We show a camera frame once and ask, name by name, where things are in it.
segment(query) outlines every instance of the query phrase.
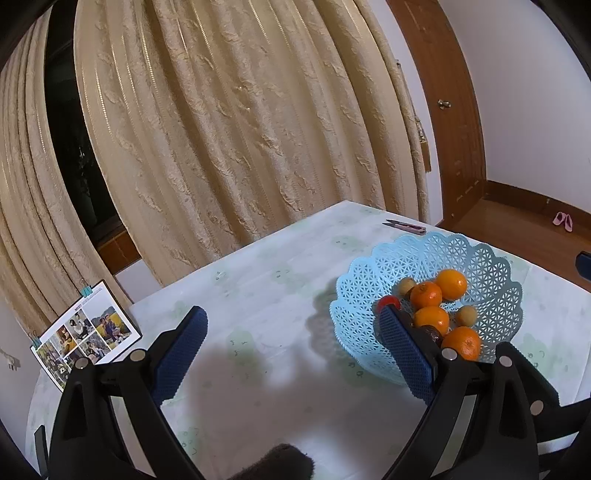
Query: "red fruit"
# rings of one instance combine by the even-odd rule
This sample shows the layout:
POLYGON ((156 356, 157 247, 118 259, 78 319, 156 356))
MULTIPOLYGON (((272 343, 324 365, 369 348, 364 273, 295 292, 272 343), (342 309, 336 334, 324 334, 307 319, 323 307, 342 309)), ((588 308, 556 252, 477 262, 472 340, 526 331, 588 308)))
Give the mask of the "red fruit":
POLYGON ((398 300, 394 295, 386 295, 378 300, 378 303, 375 306, 376 313, 381 312, 386 305, 394 305, 398 310, 400 310, 400 300, 398 300))

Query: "brown fruit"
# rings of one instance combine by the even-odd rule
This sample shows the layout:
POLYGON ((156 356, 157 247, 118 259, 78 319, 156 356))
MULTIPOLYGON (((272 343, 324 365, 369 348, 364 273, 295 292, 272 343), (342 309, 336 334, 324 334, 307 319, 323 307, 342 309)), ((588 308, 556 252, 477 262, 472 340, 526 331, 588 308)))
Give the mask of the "brown fruit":
POLYGON ((420 330, 428 333, 429 337, 431 337, 431 340, 433 340, 437 346, 441 346, 443 335, 433 325, 423 325, 420 327, 420 330))
POLYGON ((456 323, 463 327, 473 327, 478 320, 478 311, 472 305, 464 305, 456 312, 456 323))
POLYGON ((417 282, 415 282, 411 277, 404 277, 398 282, 398 293, 401 297, 406 297, 416 285, 417 282))
POLYGON ((431 325, 445 335, 449 330, 449 315, 441 307, 424 307, 415 312, 413 323, 416 328, 431 325))
POLYGON ((465 360, 478 360, 482 341, 478 334, 468 327, 458 327, 449 332, 441 348, 453 348, 465 360))
POLYGON ((410 291, 410 302, 417 310, 438 307, 442 301, 441 289, 432 281, 421 282, 410 291))
POLYGON ((441 289, 441 294, 446 300, 459 300, 468 289, 466 277, 452 268, 441 270, 435 279, 435 283, 441 289))

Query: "curtain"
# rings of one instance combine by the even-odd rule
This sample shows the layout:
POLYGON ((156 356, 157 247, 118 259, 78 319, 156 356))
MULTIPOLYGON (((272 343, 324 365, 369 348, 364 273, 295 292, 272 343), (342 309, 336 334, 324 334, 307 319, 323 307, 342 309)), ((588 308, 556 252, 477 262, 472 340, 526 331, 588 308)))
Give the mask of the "curtain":
POLYGON ((29 29, 0 74, 0 290, 24 330, 37 336, 102 278, 130 304, 76 215, 51 144, 49 15, 29 29))
POLYGON ((78 3, 87 129, 161 284, 341 200, 428 220, 410 100, 364 2, 78 3))

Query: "table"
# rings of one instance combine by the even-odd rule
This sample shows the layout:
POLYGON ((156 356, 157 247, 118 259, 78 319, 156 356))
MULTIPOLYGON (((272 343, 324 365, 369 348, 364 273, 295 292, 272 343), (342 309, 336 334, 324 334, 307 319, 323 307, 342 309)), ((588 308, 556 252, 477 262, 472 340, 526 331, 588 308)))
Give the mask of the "table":
MULTIPOLYGON (((386 218, 408 221, 341 202, 130 308, 142 348, 175 328, 192 305, 208 313, 203 347, 177 395, 162 406, 208 480, 230 477, 280 442, 314 459, 316 480, 379 479, 400 453, 424 403, 361 369, 338 345, 329 316, 336 279, 350 262, 405 234, 383 226, 386 218)), ((507 257, 513 280, 523 285, 524 322, 514 345, 555 386, 562 404, 588 396, 591 294, 514 255, 495 254, 507 257)), ((33 434, 44 423, 51 435, 59 396, 42 372, 27 425, 33 465, 33 434)), ((125 407, 117 401, 115 408, 136 466, 149 473, 125 407)))

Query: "white wall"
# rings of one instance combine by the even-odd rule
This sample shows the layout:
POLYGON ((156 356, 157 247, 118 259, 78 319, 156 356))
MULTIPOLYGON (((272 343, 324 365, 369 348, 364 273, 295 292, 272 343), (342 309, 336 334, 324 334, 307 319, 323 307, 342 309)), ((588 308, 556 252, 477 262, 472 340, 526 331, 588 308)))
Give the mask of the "white wall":
POLYGON ((530 0, 439 0, 474 83, 489 180, 591 212, 591 82, 530 0))
POLYGON ((121 270, 115 279, 133 303, 162 288, 143 260, 121 270))
POLYGON ((439 177, 439 163, 437 162, 437 150, 435 148, 435 136, 433 135, 433 126, 431 124, 425 91, 423 90, 421 79, 418 76, 417 66, 386 0, 369 0, 369 5, 388 39, 394 57, 402 65, 402 71, 408 84, 414 109, 421 119, 425 135, 429 142, 429 154, 433 170, 427 173, 427 190, 429 192, 430 223, 435 225, 443 220, 443 204, 441 202, 441 181, 439 177))
POLYGON ((30 350, 29 337, 22 331, 12 310, 0 299, 0 348, 18 358, 13 371, 0 355, 0 419, 23 452, 29 405, 41 367, 30 350))

